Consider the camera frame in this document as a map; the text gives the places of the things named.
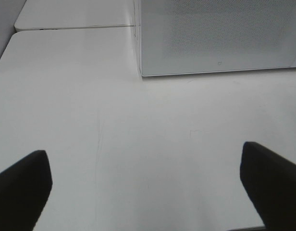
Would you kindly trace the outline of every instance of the white tabletop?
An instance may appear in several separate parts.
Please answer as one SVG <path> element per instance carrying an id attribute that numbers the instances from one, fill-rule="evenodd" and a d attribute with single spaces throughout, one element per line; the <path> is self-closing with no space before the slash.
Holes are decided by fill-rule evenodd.
<path id="1" fill-rule="evenodd" d="M 17 31 L 130 26 L 133 0 L 27 0 Z"/>
<path id="2" fill-rule="evenodd" d="M 296 70 L 142 79 L 128 27 L 20 32 L 0 61 L 0 171 L 49 155 L 36 231 L 262 225 L 245 141 L 296 162 Z"/>

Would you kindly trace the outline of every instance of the white wall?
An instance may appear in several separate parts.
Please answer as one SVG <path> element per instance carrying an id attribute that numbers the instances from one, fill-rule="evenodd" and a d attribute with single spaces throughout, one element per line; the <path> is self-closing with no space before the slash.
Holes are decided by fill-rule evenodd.
<path id="1" fill-rule="evenodd" d="M 0 57 L 14 34 L 16 21 L 26 0 L 0 0 Z"/>

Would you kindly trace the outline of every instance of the perforated panel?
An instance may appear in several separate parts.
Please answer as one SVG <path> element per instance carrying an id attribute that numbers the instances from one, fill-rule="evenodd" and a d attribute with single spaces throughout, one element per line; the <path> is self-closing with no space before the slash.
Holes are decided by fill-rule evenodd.
<path id="1" fill-rule="evenodd" d="M 290 67 L 296 0 L 142 0 L 144 75 Z"/>

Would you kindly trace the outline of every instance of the white table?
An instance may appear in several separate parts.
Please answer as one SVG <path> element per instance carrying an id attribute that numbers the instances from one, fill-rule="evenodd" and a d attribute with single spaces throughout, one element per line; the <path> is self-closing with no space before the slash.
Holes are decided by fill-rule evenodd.
<path id="1" fill-rule="evenodd" d="M 244 141 L 296 162 L 296 70 L 142 79 L 127 27 L 20 32 L 0 61 L 0 171 L 49 155 L 36 231 L 262 225 Z"/>
<path id="2" fill-rule="evenodd" d="M 17 31 L 132 25 L 133 0 L 27 0 Z"/>

